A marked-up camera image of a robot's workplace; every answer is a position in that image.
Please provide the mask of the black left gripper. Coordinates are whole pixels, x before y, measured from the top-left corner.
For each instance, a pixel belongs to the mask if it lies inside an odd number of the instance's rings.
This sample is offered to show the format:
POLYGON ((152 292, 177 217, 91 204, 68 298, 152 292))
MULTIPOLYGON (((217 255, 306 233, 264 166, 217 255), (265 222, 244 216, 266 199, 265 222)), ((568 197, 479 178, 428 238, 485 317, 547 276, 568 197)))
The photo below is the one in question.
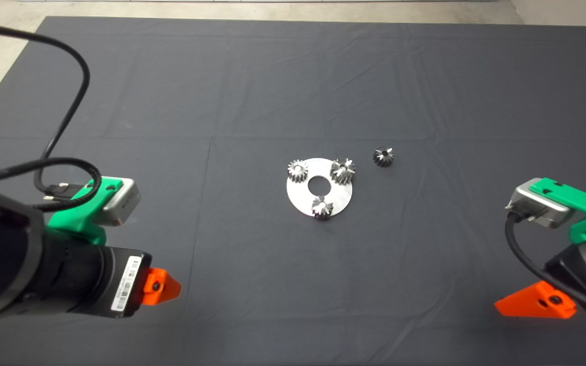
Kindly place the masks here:
POLYGON ((44 251, 44 312, 129 318, 143 305, 176 299, 182 285, 165 269, 149 268, 141 250, 52 243, 44 251))

